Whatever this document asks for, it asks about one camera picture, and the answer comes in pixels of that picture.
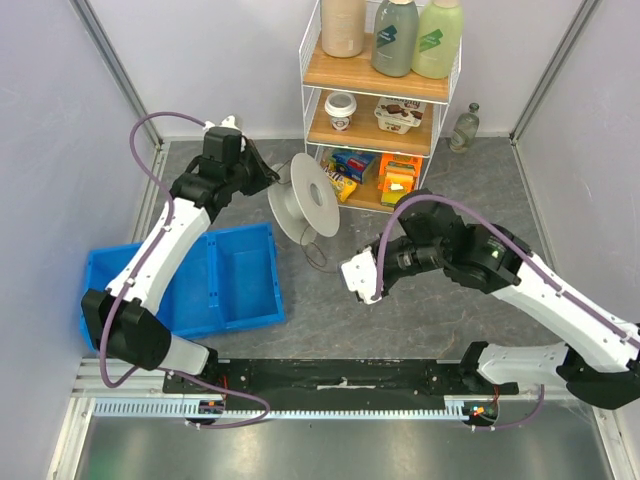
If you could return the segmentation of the grey plastic cable spool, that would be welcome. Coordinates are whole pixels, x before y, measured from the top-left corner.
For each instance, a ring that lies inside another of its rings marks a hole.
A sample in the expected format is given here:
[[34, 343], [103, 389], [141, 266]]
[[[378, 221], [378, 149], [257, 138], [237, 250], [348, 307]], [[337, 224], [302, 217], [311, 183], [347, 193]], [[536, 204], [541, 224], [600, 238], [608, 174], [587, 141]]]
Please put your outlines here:
[[334, 237], [340, 226], [337, 198], [329, 177], [306, 153], [296, 154], [287, 164], [272, 169], [280, 179], [268, 189], [271, 211], [281, 230], [300, 246], [318, 235]]

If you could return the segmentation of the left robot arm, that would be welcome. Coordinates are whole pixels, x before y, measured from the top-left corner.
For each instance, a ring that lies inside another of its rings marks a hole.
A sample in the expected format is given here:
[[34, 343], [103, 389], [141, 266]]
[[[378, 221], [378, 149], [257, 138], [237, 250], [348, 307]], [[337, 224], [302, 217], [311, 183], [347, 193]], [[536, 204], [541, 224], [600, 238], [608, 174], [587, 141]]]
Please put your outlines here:
[[203, 151], [174, 181], [151, 233], [105, 289], [90, 288], [81, 300], [102, 372], [112, 357], [147, 371], [185, 373], [185, 382], [198, 393], [216, 388], [220, 371], [213, 364], [215, 352], [171, 333], [157, 312], [189, 250], [233, 196], [255, 195], [278, 179], [235, 116], [220, 124], [205, 123]]

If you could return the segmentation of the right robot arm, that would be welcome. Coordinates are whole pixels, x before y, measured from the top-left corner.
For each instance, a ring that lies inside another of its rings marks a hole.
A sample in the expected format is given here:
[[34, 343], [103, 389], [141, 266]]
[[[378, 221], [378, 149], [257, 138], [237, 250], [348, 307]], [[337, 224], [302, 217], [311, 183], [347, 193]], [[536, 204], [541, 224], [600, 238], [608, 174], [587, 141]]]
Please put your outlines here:
[[561, 279], [509, 230], [463, 204], [428, 190], [413, 192], [395, 207], [369, 247], [373, 276], [359, 281], [360, 295], [375, 303], [398, 280], [441, 271], [453, 283], [477, 290], [524, 312], [559, 338], [542, 347], [503, 347], [474, 342], [458, 368], [467, 392], [491, 384], [557, 384], [598, 408], [616, 410], [639, 398], [639, 327], [597, 305]]

